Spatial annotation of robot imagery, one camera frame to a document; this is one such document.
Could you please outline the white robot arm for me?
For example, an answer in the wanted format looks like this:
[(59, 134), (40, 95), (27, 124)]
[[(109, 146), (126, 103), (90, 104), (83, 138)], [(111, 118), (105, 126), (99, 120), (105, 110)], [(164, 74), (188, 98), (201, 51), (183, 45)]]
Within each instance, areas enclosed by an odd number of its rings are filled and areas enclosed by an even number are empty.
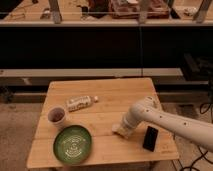
[(119, 134), (128, 138), (142, 121), (156, 124), (213, 152), (213, 124), (159, 110), (152, 97), (130, 106), (119, 124)]

